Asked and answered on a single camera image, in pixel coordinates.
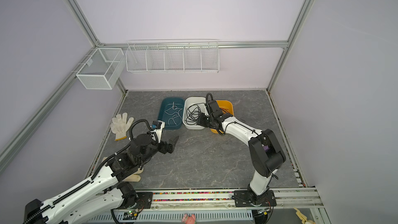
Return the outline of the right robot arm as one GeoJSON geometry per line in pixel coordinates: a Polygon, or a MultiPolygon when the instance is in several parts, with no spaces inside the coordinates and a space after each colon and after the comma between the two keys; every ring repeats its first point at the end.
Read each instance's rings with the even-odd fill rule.
{"type": "Polygon", "coordinates": [[[260,130],[239,121],[219,107],[211,93],[206,94],[205,108],[197,124],[217,131],[219,135],[232,135],[248,146],[255,172],[246,191],[235,192],[233,199],[239,206],[276,206],[275,195],[269,188],[272,178],[286,162],[286,155],[275,135],[270,130],[260,130]]]}

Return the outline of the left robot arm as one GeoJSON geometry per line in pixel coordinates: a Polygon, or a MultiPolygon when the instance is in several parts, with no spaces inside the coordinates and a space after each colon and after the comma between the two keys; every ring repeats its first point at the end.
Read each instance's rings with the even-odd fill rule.
{"type": "Polygon", "coordinates": [[[137,206],[140,199],[126,178],[142,169],[157,153],[173,153],[178,137],[161,139],[164,122],[133,122],[123,115],[113,118],[112,130],[129,143],[107,157],[88,178],[45,201],[35,199],[25,206],[25,224],[82,224],[117,208],[137,206]]]}

